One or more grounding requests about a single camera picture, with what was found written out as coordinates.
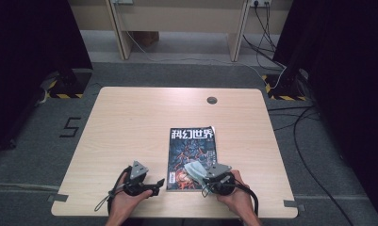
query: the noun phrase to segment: wooden table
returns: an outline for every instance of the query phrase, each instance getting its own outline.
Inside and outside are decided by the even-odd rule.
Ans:
[[[218,102],[211,105],[208,97]],[[297,208],[271,127],[257,89],[103,88],[77,145],[54,202],[56,216],[107,216],[107,206],[94,207],[134,160],[149,168],[145,184],[167,178],[169,133],[173,127],[216,131],[219,163],[240,170],[259,199],[261,218],[295,218]],[[201,192],[167,192],[136,208],[137,218],[237,218]]]

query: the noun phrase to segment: table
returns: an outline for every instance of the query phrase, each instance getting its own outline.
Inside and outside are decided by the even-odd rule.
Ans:
[[[249,0],[134,0],[132,5],[106,1],[123,59],[129,59],[133,45],[127,31],[172,31],[226,33],[230,58],[238,60]]]
[[[212,105],[208,97],[217,98]],[[145,184],[167,178],[169,133],[173,127],[215,127],[219,163],[240,170],[259,199],[261,218],[295,218],[297,208],[258,89],[103,88],[90,114],[54,202],[56,216],[107,216],[94,207],[134,160],[149,169]],[[201,192],[160,189],[136,208],[136,218],[237,218]]]

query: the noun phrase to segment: gray carpet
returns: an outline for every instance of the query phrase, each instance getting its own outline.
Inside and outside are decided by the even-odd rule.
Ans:
[[[14,150],[0,151],[0,225],[104,225],[106,218],[60,218],[51,215],[52,203],[74,154],[101,87],[193,87],[261,89],[268,109],[313,105],[270,100],[262,80],[244,66],[111,64],[94,63],[91,80],[82,99],[49,99],[34,109],[25,122]],[[296,150],[294,123],[303,109],[270,111],[271,123],[300,206],[295,219],[263,218],[265,225],[348,225],[345,217],[304,167]],[[353,171],[340,158],[328,127],[316,107],[298,123],[300,154],[320,183],[337,200],[354,225],[378,225],[378,215]],[[73,131],[64,126],[79,127]],[[142,225],[226,225],[200,219],[146,219]]]

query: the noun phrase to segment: magazine cover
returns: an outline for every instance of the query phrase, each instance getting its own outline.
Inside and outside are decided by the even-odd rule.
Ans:
[[[185,164],[199,161],[206,170],[217,162],[213,127],[172,128],[168,159],[168,191],[201,190],[187,175]]]

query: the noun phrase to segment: black strap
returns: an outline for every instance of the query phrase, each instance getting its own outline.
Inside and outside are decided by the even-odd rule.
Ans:
[[[256,213],[256,215],[258,216],[258,206],[259,206],[259,201],[258,201],[258,197],[255,195],[255,193],[250,189],[248,188],[247,186],[244,186],[244,185],[236,185],[237,188],[243,190],[244,192],[248,193],[251,195],[251,197],[253,197],[253,200],[254,200],[254,212]]]
[[[107,201],[107,210],[108,210],[108,214],[110,213],[113,199],[115,198],[115,196],[116,196],[119,192],[122,191],[122,190],[118,190],[118,191],[116,190],[116,188],[118,187],[118,183],[119,183],[119,181],[121,180],[122,176],[123,176],[126,172],[129,172],[129,171],[131,171],[131,170],[132,170],[132,167],[129,166],[128,168],[126,168],[126,169],[124,169],[124,170],[122,171],[121,175],[119,175],[119,177],[118,177],[118,180],[116,180],[114,187],[113,187],[110,191],[108,191],[108,195],[107,195],[105,198],[103,198],[103,199],[100,201],[100,203],[97,204],[97,206],[95,206],[95,208],[94,208],[94,211],[95,211],[95,212],[97,212],[98,210],[100,210],[100,208],[101,208],[101,206],[103,206],[104,202]]]

